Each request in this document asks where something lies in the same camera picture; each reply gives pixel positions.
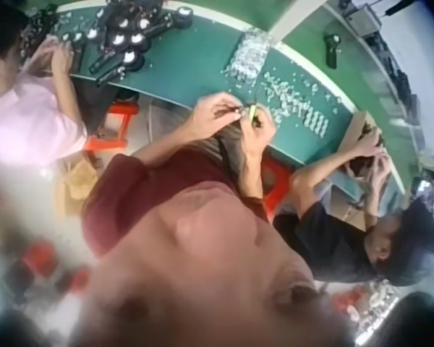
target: black shirt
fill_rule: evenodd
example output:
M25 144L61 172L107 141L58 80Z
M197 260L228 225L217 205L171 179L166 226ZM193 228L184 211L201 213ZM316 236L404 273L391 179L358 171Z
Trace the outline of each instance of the black shirt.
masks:
M356 283L377 277L365 251L366 234L326 213L319 202L301 220L277 215L273 226L304 258L316 280Z

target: person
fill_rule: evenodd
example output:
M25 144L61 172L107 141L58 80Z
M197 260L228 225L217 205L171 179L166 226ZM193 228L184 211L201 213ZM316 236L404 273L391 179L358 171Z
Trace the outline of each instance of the person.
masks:
M0 161L44 166L83 149L87 119L99 111L106 115L115 94L112 89L98 91L98 96L105 93L104 98L96 98L103 105L90 109L87 83L77 88L85 94L77 95L69 76L70 43L58 43L56 38L44 41L20 71L21 34L26 25L22 12L0 3ZM48 65L53 76L37 77Z
M203 98L173 132L109 163L82 216L101 261L70 346L347 346L346 321L331 324L330 301L267 222L269 112L258 108L258 128L240 119L237 182L198 145L240 106L226 93Z
M386 278L395 286L409 286L434 269L434 217L421 200L378 218L380 191L391 172L391 159L378 141L374 129L350 149L305 166L290 178L289 199L296 212L281 208L273 226L306 260L316 280ZM364 209L366 233L329 215L315 193L333 171L358 157L374 157Z

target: hand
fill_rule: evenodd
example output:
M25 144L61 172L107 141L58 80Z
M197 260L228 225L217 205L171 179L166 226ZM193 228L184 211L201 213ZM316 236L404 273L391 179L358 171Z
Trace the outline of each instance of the hand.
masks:
M370 173L372 189L380 190L391 172L391 157L387 153L375 156Z
M53 76L68 75L72 67L74 52L70 42L60 43L53 53L51 71Z
M58 38L50 36L37 48L34 55L22 67L23 71L31 74L39 72L49 66L51 54L58 48Z
M383 153L384 149L378 146L379 131L374 128L369 134L366 134L357 144L352 148L354 156L356 157L373 157Z
M276 133L270 111L258 105L255 114L260 122L260 127L253 127L248 115L241 118L241 146L246 159L261 160L263 151L267 148Z
M241 118L235 110L241 102L233 95L219 93L201 98L191 117L182 126L190 141L205 140Z

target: red shirt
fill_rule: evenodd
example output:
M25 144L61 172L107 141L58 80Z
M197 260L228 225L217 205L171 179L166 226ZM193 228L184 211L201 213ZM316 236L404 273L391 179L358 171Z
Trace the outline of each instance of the red shirt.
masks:
M96 255L102 256L155 206L204 181L224 183L238 195L221 163L197 149L180 150L157 168L148 168L134 157L116 155L85 205L85 240ZM257 217L267 221L262 200L241 200Z

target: black cap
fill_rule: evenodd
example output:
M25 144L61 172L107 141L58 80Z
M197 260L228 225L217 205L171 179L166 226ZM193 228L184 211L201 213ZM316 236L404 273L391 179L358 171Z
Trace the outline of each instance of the black cap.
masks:
M404 211L391 255L379 272L394 286L410 286L434 272L434 216L421 199Z

